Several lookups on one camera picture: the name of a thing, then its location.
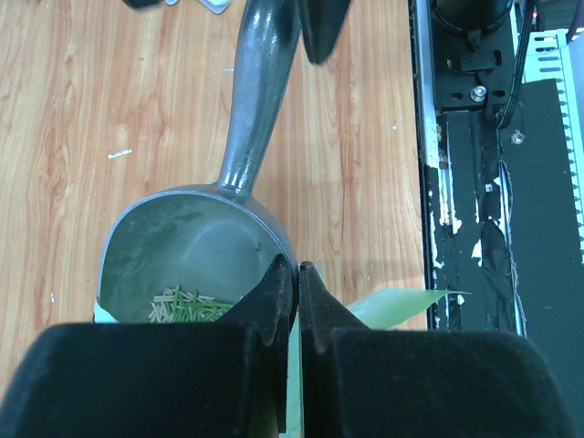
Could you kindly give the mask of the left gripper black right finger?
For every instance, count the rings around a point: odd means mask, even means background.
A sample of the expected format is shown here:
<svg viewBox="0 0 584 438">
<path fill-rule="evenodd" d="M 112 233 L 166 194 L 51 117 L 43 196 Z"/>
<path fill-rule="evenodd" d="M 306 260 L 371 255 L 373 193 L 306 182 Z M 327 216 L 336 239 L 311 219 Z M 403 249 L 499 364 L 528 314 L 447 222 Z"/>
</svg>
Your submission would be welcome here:
<svg viewBox="0 0 584 438">
<path fill-rule="evenodd" d="M 375 330 L 299 268 L 307 437 L 572 437 L 534 346 L 495 332 Z"/>
</svg>

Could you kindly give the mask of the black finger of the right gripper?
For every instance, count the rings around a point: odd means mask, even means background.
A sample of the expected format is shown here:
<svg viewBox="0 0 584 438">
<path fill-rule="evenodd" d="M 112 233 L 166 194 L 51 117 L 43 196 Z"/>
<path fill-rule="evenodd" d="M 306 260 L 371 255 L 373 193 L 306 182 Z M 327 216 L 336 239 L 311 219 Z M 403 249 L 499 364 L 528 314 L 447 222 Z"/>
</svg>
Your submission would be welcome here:
<svg viewBox="0 0 584 438">
<path fill-rule="evenodd" d="M 350 8 L 350 0 L 299 0 L 304 47 L 311 64 L 332 54 Z"/>
</svg>

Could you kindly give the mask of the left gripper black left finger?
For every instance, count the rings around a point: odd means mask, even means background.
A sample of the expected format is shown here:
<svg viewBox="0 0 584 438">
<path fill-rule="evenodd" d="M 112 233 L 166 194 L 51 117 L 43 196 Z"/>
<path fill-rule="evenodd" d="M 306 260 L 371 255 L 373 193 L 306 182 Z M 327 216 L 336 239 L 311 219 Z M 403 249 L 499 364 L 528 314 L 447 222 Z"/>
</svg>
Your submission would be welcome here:
<svg viewBox="0 0 584 438">
<path fill-rule="evenodd" d="M 214 322 L 53 326 L 16 370 L 1 434 L 276 437 L 292 320 L 292 268 L 278 255 Z"/>
</svg>

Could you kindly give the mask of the green cat litter bag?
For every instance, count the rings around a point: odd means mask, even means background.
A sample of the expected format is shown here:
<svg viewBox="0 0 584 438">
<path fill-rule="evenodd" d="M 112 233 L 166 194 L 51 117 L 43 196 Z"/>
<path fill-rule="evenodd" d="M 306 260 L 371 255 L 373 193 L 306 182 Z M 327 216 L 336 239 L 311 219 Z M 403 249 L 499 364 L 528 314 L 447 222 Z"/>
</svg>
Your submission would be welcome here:
<svg viewBox="0 0 584 438">
<path fill-rule="evenodd" d="M 390 329 L 437 302 L 444 293 L 389 288 L 351 303 L 348 310 L 371 329 Z M 237 319 L 259 319 L 276 301 L 259 288 L 231 303 Z M 190 368 L 158 370 L 138 388 L 120 393 L 109 407 L 109 436 L 278 437 L 276 405 L 266 379 L 241 384 L 233 373 L 216 370 L 197 378 Z"/>
</svg>

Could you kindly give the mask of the grey metal scoop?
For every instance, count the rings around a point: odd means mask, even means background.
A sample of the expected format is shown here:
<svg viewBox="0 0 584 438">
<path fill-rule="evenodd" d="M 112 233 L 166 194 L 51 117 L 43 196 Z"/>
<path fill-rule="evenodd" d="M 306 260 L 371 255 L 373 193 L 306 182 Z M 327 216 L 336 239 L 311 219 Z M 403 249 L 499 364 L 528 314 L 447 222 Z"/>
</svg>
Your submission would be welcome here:
<svg viewBox="0 0 584 438">
<path fill-rule="evenodd" d="M 142 323 L 167 288 L 235 302 L 276 256 L 297 261 L 278 220 L 253 196 L 297 50 L 293 1 L 249 1 L 240 25 L 224 158 L 211 184 L 176 187 L 129 207 L 99 267 L 94 319 Z"/>
</svg>

